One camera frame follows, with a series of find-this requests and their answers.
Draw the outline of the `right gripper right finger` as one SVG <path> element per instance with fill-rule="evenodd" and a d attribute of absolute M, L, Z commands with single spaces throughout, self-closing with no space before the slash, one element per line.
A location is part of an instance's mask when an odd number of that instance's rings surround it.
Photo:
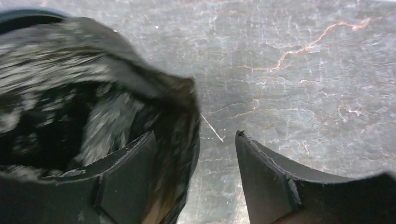
<path fill-rule="evenodd" d="M 253 224 L 393 224 L 396 174 L 363 178 L 297 163 L 237 131 L 235 147 Z"/>

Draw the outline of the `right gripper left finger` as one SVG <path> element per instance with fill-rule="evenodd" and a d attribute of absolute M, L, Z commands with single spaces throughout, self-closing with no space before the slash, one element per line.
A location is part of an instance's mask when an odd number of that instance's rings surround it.
<path fill-rule="evenodd" d="M 156 154 L 152 132 L 63 176 L 1 175 L 3 224 L 139 224 Z"/>

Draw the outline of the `black trash bag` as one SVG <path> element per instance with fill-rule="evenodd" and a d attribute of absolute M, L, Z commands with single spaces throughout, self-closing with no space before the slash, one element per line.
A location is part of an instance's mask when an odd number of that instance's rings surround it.
<path fill-rule="evenodd" d="M 194 80 L 150 66 L 93 19 L 0 35 L 0 175 L 63 176 L 152 132 L 141 224 L 174 224 L 197 165 L 199 129 Z"/>

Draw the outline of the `dark blue trash bin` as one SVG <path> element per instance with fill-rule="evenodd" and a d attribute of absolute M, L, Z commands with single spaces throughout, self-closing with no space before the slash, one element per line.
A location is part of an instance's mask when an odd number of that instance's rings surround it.
<path fill-rule="evenodd" d="M 0 9 L 0 34 L 39 24 L 61 22 L 71 15 L 48 7 L 14 7 Z"/>

